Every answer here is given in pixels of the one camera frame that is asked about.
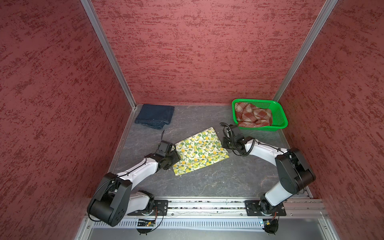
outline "red wall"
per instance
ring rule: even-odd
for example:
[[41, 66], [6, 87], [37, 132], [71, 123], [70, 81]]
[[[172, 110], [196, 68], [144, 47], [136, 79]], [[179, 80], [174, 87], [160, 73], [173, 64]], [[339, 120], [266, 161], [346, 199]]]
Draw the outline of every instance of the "red wall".
[[78, 0], [0, 2], [0, 239], [73, 239], [130, 106]]
[[384, 1], [339, 0], [281, 104], [341, 238], [384, 239]]
[[137, 103], [272, 99], [324, 0], [93, 0]]

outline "yellow floral fabric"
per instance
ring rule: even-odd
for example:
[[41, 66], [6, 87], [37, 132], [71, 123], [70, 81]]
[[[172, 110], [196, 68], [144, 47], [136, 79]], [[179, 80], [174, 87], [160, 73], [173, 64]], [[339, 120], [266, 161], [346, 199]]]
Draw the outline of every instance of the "yellow floral fabric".
[[181, 161], [173, 165], [176, 176], [229, 158], [213, 127], [176, 143], [176, 151], [181, 157]]

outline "folded cloth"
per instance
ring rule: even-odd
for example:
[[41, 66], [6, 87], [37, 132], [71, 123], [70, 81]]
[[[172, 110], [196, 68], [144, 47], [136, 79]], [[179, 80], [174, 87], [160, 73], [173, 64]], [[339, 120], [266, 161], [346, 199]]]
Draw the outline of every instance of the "folded cloth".
[[181, 158], [181, 161], [173, 165], [176, 176], [229, 158], [228, 151], [221, 147], [213, 127], [176, 143], [176, 151]]
[[258, 108], [251, 103], [235, 103], [235, 115], [239, 127], [264, 127], [272, 125], [271, 110]]
[[135, 123], [160, 130], [170, 124], [174, 109], [173, 106], [144, 104]]

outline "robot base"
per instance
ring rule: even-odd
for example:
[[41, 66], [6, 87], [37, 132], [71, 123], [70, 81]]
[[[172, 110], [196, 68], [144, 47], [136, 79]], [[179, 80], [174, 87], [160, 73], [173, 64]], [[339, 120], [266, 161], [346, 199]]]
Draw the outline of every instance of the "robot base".
[[[259, 200], [246, 200], [245, 202], [245, 208], [247, 211], [247, 216], [267, 216], [264, 213], [260, 211]], [[275, 208], [274, 211], [276, 212], [276, 216], [287, 216], [287, 213], [285, 212], [283, 203], [278, 204]]]
[[[155, 199], [155, 203], [154, 203], [154, 206], [153, 208], [157, 207], [157, 209], [160, 209], [161, 211], [158, 210], [158, 214], [163, 214], [164, 213], [164, 216], [167, 215], [167, 211], [168, 211], [168, 200], [156, 200]], [[140, 216], [140, 217], [143, 217], [143, 216], [154, 216], [155, 215], [155, 210], [151, 210], [150, 213], [148, 214], [148, 210], [144, 209], [144, 210], [138, 210], [138, 211], [134, 211], [134, 212], [131, 212], [130, 214], [127, 214], [127, 216]]]

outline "robotic arm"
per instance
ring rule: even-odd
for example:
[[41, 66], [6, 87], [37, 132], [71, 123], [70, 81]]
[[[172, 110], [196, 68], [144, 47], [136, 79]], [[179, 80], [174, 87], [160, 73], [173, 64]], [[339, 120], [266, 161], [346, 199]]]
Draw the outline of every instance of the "robotic arm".
[[[265, 216], [274, 214], [279, 204], [315, 180], [312, 169], [298, 149], [276, 148], [253, 137], [244, 137], [235, 125], [223, 122], [221, 125], [224, 126], [224, 148], [237, 151], [242, 156], [260, 157], [277, 167], [279, 182], [260, 197], [259, 206], [251, 206], [257, 208], [254, 211]], [[154, 196], [145, 191], [131, 194], [132, 188], [160, 169], [168, 170], [178, 161], [180, 156], [176, 146], [161, 141], [155, 153], [145, 156], [134, 167], [118, 174], [107, 173], [88, 205], [88, 215], [114, 227], [126, 213], [138, 210], [151, 212]]]

